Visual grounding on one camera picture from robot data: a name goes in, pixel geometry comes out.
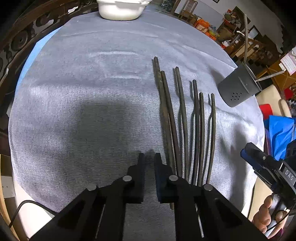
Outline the person right hand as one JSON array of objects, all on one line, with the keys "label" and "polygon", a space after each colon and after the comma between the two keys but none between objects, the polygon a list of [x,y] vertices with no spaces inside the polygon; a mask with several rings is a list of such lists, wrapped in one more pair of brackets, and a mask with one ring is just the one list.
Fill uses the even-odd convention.
[{"label": "person right hand", "polygon": [[[262,232],[266,233],[267,226],[271,222],[271,216],[269,213],[269,208],[273,203],[273,197],[267,196],[263,204],[260,206],[258,212],[254,215],[252,223]],[[273,232],[268,236],[270,240],[278,240],[283,234],[283,227],[287,222],[287,217],[281,223],[279,223],[273,230]]]}]

